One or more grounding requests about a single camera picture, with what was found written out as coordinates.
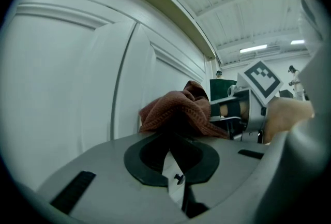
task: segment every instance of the fluorescent light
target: fluorescent light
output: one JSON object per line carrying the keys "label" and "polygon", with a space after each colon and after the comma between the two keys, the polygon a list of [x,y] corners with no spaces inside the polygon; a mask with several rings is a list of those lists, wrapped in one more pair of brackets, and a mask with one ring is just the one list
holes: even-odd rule
{"label": "fluorescent light", "polygon": [[252,48],[240,49],[240,53],[250,52],[250,51],[264,49],[264,48],[267,48],[266,44],[263,44],[262,46],[252,47]]}
{"label": "fluorescent light", "polygon": [[303,43],[305,43],[304,40],[293,40],[293,41],[291,42],[291,44],[303,44]]}

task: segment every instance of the towel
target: towel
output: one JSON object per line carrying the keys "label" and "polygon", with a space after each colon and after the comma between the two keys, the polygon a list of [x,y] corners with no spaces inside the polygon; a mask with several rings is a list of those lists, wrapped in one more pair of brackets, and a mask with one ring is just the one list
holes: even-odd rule
{"label": "towel", "polygon": [[139,132],[160,128],[178,129],[189,125],[197,135],[229,138],[227,132],[209,122],[211,106],[202,86],[189,81],[183,91],[172,91],[143,108]]}

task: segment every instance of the ceiling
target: ceiling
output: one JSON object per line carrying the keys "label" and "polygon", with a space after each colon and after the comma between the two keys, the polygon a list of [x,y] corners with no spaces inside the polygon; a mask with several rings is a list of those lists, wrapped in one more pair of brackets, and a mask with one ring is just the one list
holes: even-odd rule
{"label": "ceiling", "polygon": [[[256,58],[282,59],[308,55],[299,40],[300,0],[178,0],[196,20],[217,52],[223,69]],[[240,49],[268,44],[263,50]]]}

